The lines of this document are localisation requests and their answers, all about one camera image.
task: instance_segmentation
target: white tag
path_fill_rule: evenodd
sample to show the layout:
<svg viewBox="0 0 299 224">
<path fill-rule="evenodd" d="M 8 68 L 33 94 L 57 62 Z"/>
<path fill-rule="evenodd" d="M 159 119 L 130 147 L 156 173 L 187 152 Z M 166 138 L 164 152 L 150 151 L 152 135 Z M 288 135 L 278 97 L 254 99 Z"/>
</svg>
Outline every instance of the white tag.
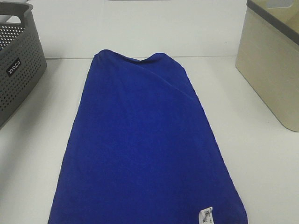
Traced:
<svg viewBox="0 0 299 224">
<path fill-rule="evenodd" d="M 213 216 L 212 216 L 213 208 L 203 209 L 199 212 L 198 219 L 199 224 L 214 224 Z"/>
</svg>

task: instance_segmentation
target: storage basket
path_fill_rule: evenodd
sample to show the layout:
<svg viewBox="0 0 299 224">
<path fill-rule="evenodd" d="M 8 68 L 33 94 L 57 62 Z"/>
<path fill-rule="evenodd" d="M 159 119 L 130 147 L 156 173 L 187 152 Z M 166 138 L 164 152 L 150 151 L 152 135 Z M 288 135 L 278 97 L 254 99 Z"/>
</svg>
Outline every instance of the storage basket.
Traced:
<svg viewBox="0 0 299 224">
<path fill-rule="evenodd" d="M 31 13 L 32 5 L 0 2 L 0 14 L 20 23 L 0 23 L 0 126 L 34 88 L 46 60 Z"/>
</svg>

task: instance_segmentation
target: microfiber towel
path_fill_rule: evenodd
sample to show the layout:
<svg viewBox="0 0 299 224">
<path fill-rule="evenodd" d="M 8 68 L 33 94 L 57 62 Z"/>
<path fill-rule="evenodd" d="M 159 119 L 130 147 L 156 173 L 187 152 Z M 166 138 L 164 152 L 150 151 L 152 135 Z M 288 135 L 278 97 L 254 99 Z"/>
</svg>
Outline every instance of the microfiber towel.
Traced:
<svg viewBox="0 0 299 224">
<path fill-rule="evenodd" d="M 49 224 L 247 224 L 184 68 L 96 54 Z"/>
</svg>

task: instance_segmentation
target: basket handle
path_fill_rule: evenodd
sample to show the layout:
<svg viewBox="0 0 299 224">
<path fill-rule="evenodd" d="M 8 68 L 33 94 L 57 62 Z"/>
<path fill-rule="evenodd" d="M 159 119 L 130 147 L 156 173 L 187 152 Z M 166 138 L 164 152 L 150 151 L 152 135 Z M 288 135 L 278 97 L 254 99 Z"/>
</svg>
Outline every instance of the basket handle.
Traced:
<svg viewBox="0 0 299 224">
<path fill-rule="evenodd" d="M 32 8 L 32 5 L 26 3 L 0 2 L 0 15 L 17 16 L 21 25 L 25 26 Z"/>
</svg>

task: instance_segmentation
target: basket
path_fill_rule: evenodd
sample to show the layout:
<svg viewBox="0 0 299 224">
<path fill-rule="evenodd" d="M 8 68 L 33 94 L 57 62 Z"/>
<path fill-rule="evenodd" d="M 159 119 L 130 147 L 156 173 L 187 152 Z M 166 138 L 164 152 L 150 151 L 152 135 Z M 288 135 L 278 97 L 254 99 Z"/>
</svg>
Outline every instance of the basket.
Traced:
<svg viewBox="0 0 299 224">
<path fill-rule="evenodd" d="M 0 2 L 0 126 L 13 114 L 45 72 L 47 64 L 31 13 L 32 5 Z"/>
</svg>

